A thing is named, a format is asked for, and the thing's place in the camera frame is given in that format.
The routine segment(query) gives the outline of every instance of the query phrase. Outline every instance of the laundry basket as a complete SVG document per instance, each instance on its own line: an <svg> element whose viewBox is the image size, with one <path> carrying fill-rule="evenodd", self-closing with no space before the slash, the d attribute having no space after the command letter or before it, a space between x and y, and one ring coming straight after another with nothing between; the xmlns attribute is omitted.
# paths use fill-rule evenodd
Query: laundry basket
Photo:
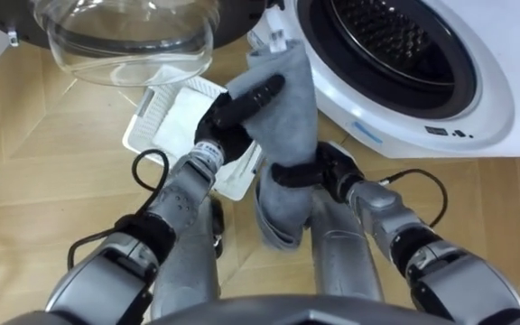
<svg viewBox="0 0 520 325"><path fill-rule="evenodd" d="M134 153L148 149L161 149L168 155L171 167L178 162L181 157L171 154L171 148L167 147L172 144L164 144L160 147L153 143L153 138L173 108L175 98L184 87L196 90L210 98L216 98L226 91L225 88L201 77L170 85L149 87L125 131L122 141L125 148ZM198 118L200 120L199 116L190 113L188 107L185 108L185 112L186 118ZM163 164L159 156L149 155L147 158ZM239 160L222 167L218 171L213 189L231 200L241 200L250 187L261 160L260 146L253 143Z"/></svg>

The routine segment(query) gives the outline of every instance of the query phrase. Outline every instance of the transparent glass bowl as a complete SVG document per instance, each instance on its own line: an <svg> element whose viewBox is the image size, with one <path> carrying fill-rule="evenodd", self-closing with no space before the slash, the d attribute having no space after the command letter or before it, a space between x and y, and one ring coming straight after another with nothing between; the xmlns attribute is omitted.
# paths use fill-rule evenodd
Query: transparent glass bowl
<svg viewBox="0 0 520 325"><path fill-rule="evenodd" d="M211 63L218 0L31 0L56 62L79 79L173 83Z"/></svg>

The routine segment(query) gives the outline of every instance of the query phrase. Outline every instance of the wooden floor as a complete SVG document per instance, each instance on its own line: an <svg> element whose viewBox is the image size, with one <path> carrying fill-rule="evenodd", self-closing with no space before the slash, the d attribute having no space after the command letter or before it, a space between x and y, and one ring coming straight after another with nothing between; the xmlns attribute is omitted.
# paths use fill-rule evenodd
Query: wooden floor
<svg viewBox="0 0 520 325"><path fill-rule="evenodd" d="M220 84L235 77L246 67L246 48L241 41L218 51L206 77ZM134 156L121 145L141 95L74 83L53 68L47 51L28 45L0 59L0 322L42 308L66 271L69 245L145 199L130 174ZM343 144L371 179L409 167L440 177L450 209L438 232L490 259L520 289L520 159L388 160L324 116L320 137ZM147 179L159 172L150 163L142 168ZM395 188L422 218L438 212L441 197L430 181L411 176ZM308 238L295 254L269 251L258 237L251 192L224 203L223 295L313 293ZM404 281L377 260L387 300L410 305Z"/></svg>

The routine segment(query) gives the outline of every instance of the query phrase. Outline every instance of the front-loading washer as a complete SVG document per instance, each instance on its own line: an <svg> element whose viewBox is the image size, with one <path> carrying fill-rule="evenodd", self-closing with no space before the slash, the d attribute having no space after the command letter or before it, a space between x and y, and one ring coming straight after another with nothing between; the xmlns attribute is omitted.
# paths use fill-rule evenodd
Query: front-loading washer
<svg viewBox="0 0 520 325"><path fill-rule="evenodd" d="M249 41L306 43L320 110L393 158L520 156L520 1L273 1Z"/></svg>

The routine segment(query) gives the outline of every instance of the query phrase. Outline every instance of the washing machine door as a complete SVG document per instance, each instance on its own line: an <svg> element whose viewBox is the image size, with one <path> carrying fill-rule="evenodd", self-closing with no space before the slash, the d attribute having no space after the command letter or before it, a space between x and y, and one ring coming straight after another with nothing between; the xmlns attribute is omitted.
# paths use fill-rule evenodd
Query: washing machine door
<svg viewBox="0 0 520 325"><path fill-rule="evenodd" d="M10 42L50 48L90 82L151 86L199 75L215 47L261 18L267 0L0 0Z"/></svg>

